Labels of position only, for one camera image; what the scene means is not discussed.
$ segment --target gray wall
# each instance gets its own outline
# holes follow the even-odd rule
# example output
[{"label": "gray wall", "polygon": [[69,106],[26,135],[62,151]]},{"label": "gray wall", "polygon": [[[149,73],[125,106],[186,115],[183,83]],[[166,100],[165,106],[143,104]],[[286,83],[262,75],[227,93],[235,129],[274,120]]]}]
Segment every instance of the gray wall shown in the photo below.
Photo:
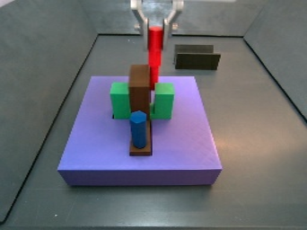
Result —
[{"label": "gray wall", "polygon": [[[268,0],[185,1],[178,34],[243,36]],[[102,34],[138,34],[130,0],[81,0]],[[171,12],[171,0],[146,0],[145,14],[151,24],[162,24]]]},{"label": "gray wall", "polygon": [[0,222],[97,39],[78,1],[0,8]]},{"label": "gray wall", "polygon": [[307,118],[307,1],[272,0],[245,39]]}]

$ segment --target brown base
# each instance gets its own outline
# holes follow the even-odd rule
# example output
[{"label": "brown base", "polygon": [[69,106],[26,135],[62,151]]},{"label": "brown base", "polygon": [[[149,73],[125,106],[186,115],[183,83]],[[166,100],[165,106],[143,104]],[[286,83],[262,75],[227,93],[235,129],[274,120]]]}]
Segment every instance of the brown base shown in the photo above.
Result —
[{"label": "brown base", "polygon": [[143,148],[137,148],[134,146],[133,141],[131,141],[131,143],[130,143],[130,155],[133,155],[133,156],[153,155],[153,148],[151,148],[151,141],[153,141],[153,139],[151,139],[151,121],[150,120],[147,121],[147,139],[149,139],[147,140],[149,144]]}]

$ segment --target brown block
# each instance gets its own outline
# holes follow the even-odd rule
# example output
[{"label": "brown block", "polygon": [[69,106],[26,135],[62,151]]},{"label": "brown block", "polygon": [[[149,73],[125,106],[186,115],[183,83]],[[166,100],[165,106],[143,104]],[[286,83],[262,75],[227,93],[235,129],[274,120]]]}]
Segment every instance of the brown block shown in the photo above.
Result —
[{"label": "brown block", "polygon": [[150,119],[150,68],[149,65],[131,65],[130,106],[131,112],[143,111]]},{"label": "brown block", "polygon": [[131,141],[130,143],[130,155],[133,156],[150,156],[153,155],[153,138],[151,138],[151,121],[147,121],[147,146],[143,148],[137,148]]}]

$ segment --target gray floor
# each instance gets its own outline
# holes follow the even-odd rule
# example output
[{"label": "gray floor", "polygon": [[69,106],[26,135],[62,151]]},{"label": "gray floor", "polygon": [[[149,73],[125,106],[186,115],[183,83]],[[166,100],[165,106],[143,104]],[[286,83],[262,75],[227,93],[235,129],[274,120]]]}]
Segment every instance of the gray floor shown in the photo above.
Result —
[{"label": "gray floor", "polygon": [[[174,44],[213,44],[218,71],[175,70]],[[214,186],[77,187],[57,167],[93,75],[147,62],[141,37],[99,37],[3,228],[307,227],[307,129],[243,39],[170,41],[162,75],[195,75],[223,172]]]}]

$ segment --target gray enclosure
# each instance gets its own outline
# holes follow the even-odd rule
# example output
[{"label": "gray enclosure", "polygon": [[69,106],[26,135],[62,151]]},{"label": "gray enclosure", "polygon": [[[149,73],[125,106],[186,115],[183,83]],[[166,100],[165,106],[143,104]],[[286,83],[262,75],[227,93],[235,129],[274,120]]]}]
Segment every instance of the gray enclosure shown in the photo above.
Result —
[{"label": "gray enclosure", "polygon": [[[225,167],[213,187],[66,185],[57,167],[90,77],[147,63],[142,38],[114,36],[137,34],[137,19],[127,0],[17,0],[0,8],[2,229],[307,227],[306,1],[185,7],[178,33],[202,36],[171,38],[161,74],[197,78]],[[170,10],[169,1],[145,1],[153,23]],[[95,43],[99,33],[113,36]],[[218,71],[175,70],[175,44],[215,45]]]},{"label": "gray enclosure", "polygon": [[307,1],[272,0],[245,39],[307,119]]},{"label": "gray enclosure", "polygon": [[[179,17],[182,35],[243,36],[268,0],[185,1]],[[101,34],[138,34],[137,18],[130,0],[81,0]],[[145,15],[150,24],[162,25],[171,12],[171,0],[145,0]]]},{"label": "gray enclosure", "polygon": [[7,4],[0,34],[2,222],[98,34],[79,3],[62,0]]}]

